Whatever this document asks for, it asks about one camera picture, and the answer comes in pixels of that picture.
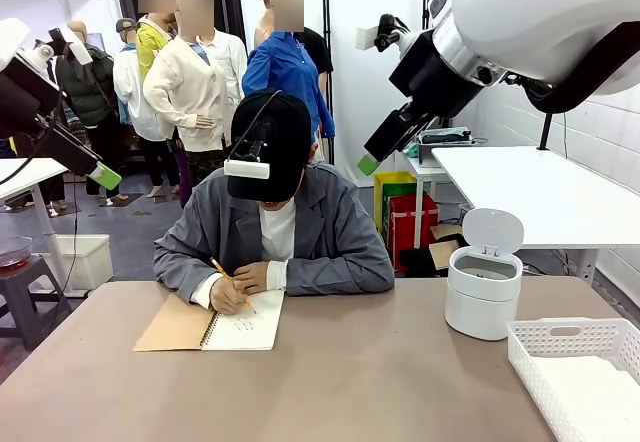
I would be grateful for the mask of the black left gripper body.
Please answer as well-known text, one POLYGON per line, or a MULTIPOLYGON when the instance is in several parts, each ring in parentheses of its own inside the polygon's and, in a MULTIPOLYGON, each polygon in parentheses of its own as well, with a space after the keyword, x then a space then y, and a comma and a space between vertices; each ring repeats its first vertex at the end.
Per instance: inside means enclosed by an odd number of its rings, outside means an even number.
POLYGON ((37 136, 58 105, 59 88, 21 58, 12 58, 1 71, 1 135, 37 136))

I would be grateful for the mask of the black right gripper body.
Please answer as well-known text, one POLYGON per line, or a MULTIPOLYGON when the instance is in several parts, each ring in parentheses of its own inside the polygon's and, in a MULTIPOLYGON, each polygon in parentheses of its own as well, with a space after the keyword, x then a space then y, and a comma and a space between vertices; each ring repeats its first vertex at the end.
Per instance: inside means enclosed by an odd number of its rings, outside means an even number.
POLYGON ((455 117, 483 89, 454 72, 433 43, 433 31, 422 32, 389 77, 410 101, 412 117, 455 117))

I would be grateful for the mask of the person's left hand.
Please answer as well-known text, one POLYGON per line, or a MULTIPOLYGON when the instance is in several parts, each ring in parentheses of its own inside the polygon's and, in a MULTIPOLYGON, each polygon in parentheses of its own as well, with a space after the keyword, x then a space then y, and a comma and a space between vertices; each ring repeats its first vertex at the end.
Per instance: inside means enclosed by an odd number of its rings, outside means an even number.
POLYGON ((255 262, 235 270, 233 282, 235 289, 243 295, 252 295, 267 290, 268 262, 255 262))

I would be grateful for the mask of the person's right hand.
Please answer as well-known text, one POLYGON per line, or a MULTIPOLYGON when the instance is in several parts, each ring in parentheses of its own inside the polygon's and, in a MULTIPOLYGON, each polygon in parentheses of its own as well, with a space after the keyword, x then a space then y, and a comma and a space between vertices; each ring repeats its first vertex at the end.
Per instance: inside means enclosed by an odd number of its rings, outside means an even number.
POLYGON ((222 276, 210 290, 212 308, 223 315, 237 314, 246 306, 248 285, 244 281, 222 276))

